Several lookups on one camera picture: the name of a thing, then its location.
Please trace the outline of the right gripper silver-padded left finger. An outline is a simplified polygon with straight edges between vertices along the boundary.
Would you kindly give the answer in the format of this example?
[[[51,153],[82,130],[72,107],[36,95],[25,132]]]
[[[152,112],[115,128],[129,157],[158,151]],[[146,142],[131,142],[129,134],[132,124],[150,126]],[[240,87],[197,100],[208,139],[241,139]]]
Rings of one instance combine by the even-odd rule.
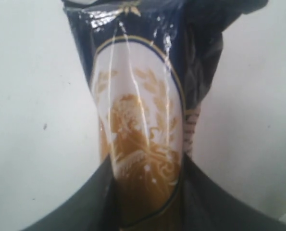
[[[107,157],[73,196],[24,230],[116,231],[117,213],[111,160]]]

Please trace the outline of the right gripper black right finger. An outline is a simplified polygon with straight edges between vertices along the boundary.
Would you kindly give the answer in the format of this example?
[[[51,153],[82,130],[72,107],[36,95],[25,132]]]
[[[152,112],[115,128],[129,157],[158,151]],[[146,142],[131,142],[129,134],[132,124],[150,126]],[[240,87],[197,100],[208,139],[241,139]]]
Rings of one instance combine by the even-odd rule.
[[[188,155],[182,160],[181,207],[175,231],[286,231],[212,181]]]

